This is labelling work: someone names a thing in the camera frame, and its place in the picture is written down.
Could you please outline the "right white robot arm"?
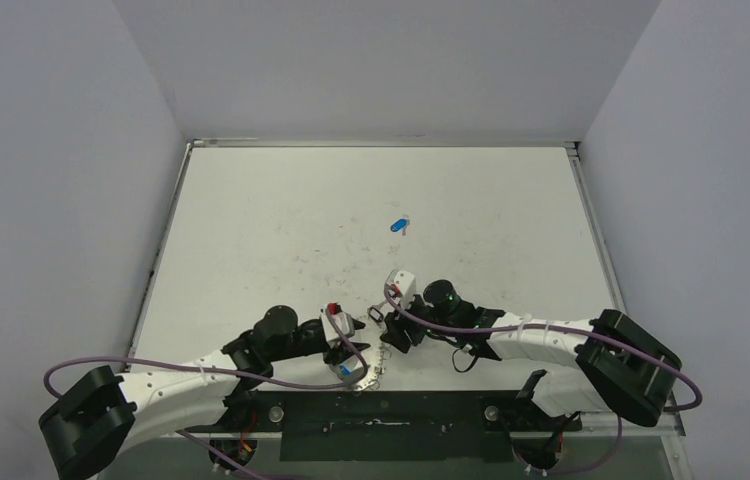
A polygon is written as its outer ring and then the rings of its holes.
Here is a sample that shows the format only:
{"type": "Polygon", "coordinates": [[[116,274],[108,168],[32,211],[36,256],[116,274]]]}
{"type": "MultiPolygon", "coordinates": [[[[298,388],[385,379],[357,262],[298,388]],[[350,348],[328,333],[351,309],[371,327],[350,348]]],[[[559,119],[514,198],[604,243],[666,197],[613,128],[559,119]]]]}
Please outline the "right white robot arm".
{"type": "Polygon", "coordinates": [[[476,306],[445,279],[423,293],[399,275],[382,288],[392,307],[383,341],[401,351],[425,337],[474,362],[526,361],[552,366],[516,402],[519,421],[539,429],[575,412],[611,412],[654,427],[668,411],[681,359],[620,310],[586,320],[553,321],[476,306]]]}

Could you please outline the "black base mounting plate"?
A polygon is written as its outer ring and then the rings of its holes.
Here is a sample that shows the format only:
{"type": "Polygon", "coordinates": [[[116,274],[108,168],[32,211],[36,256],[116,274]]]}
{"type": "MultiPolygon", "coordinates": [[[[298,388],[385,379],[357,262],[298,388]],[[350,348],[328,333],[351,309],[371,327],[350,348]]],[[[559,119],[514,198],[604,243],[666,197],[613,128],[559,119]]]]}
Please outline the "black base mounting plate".
{"type": "Polygon", "coordinates": [[[277,439],[288,462],[507,462],[522,436],[552,450],[581,428],[579,417],[549,416],[516,390],[258,391],[193,431],[228,438],[231,451],[240,439],[277,439]]]}

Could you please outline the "aluminium table frame rail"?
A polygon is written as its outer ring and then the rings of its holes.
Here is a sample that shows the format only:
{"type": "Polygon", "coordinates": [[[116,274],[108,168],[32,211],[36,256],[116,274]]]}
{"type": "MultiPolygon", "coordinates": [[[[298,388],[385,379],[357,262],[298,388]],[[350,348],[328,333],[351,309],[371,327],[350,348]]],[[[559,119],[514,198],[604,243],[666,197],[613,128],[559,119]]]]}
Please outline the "aluminium table frame rail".
{"type": "Polygon", "coordinates": [[[625,314],[619,281],[598,224],[584,176],[578,145],[566,146],[576,186],[587,216],[600,266],[615,310],[601,313],[586,344],[576,349],[576,362],[611,411],[643,427],[654,427],[664,413],[675,413],[672,389],[682,363],[657,338],[625,314]]]}

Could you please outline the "black key tag with key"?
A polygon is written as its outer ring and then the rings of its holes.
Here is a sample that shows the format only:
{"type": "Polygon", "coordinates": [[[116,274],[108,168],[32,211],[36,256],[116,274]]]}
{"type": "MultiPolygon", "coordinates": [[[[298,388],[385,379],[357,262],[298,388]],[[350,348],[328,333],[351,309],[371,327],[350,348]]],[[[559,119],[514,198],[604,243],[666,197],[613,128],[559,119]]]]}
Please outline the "black key tag with key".
{"type": "Polygon", "coordinates": [[[381,306],[372,305],[368,307],[367,316],[379,326],[382,326],[385,322],[385,314],[383,313],[381,306]]]}

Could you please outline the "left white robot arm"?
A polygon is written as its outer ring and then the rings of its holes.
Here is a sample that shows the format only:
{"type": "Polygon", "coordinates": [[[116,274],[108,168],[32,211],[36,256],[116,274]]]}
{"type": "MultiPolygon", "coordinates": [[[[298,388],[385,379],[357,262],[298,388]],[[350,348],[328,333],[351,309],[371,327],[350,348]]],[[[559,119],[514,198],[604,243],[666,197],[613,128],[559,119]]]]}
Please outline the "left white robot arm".
{"type": "Polygon", "coordinates": [[[164,434],[215,423],[237,430],[249,417],[243,396],[274,383],[276,362],[319,354],[341,385],[353,385],[368,372],[362,355],[368,346],[352,339],[365,326],[336,303],[304,323],[278,305],[236,339],[183,364],[134,358],[144,371],[117,373],[117,358],[95,357],[93,369],[63,393],[49,369],[43,382],[56,400],[38,425],[56,472],[89,479],[119,454],[164,434]]]}

